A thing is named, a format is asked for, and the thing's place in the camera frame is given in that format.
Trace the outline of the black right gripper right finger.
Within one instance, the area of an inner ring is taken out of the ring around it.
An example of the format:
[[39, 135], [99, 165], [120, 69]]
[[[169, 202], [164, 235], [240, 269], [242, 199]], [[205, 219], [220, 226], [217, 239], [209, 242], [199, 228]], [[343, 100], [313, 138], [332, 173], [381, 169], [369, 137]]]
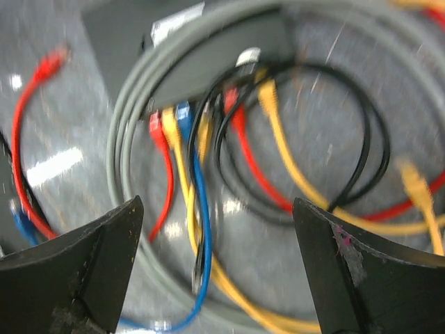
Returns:
[[322, 333], [443, 333], [444, 258], [293, 202]]

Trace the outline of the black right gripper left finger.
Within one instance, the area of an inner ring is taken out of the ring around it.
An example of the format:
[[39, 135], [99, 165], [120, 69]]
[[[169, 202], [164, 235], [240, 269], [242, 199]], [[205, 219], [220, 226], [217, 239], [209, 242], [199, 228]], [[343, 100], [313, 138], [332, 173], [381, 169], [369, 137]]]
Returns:
[[139, 196], [1, 259], [2, 333], [114, 333], [143, 225]]

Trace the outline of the black network switch box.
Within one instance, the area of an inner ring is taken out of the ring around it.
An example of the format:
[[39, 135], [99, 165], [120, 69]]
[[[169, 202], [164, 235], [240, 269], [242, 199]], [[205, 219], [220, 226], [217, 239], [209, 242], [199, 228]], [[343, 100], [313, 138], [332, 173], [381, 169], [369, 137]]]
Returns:
[[111, 126], [244, 81], [296, 48], [283, 1], [108, 1], [83, 23], [112, 101]]

